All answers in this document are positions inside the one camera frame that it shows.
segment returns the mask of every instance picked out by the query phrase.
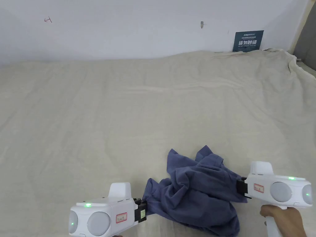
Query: beige bedsheet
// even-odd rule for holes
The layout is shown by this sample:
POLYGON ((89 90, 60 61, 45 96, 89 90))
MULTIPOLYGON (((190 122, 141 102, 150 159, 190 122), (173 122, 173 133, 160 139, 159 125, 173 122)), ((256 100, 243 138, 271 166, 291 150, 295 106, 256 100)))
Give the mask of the beige bedsheet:
MULTIPOLYGON (((284 51, 22 63, 0 69, 0 237, 68 236, 70 207, 168 177, 167 153, 208 145, 316 184, 316 80, 284 51)), ((235 205, 240 236, 266 236, 260 201, 235 205)), ((301 210, 316 236, 316 208, 301 210)), ((124 237, 209 236, 157 215, 124 237)))

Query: white wall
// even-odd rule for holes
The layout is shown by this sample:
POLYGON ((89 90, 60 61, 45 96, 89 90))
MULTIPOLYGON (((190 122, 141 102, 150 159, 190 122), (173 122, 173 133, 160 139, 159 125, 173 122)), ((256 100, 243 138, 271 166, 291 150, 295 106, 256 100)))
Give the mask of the white wall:
POLYGON ((289 50, 308 1, 1 0, 0 65, 231 51, 235 32, 252 30, 264 30, 262 49, 289 50))

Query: blue cloth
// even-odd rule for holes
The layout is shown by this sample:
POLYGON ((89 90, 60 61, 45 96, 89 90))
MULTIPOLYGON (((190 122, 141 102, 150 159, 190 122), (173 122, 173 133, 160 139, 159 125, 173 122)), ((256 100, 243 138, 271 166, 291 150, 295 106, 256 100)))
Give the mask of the blue cloth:
POLYGON ((143 200, 148 215, 158 214, 183 225, 217 236, 237 236, 240 230, 230 202, 246 203, 236 191, 241 177, 223 165, 223 159, 204 146, 195 161, 171 149, 167 172, 170 179, 147 181, 143 200))

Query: blue sign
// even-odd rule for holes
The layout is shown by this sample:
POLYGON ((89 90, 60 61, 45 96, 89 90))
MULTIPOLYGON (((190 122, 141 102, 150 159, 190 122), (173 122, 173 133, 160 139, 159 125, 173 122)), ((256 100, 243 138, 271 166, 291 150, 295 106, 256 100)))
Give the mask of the blue sign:
POLYGON ((236 32, 233 52, 259 50, 263 30, 236 32))

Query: handwritten label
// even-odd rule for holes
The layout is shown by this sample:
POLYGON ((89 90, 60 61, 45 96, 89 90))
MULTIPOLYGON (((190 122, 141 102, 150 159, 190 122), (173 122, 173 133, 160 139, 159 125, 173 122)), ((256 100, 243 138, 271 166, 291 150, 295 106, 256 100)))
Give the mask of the handwritten label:
POLYGON ((116 215, 116 223, 121 223, 127 220, 127 212, 116 215))
POLYGON ((259 185, 259 184, 254 184, 253 189, 258 191, 258 192, 264 193, 264 187, 259 185))

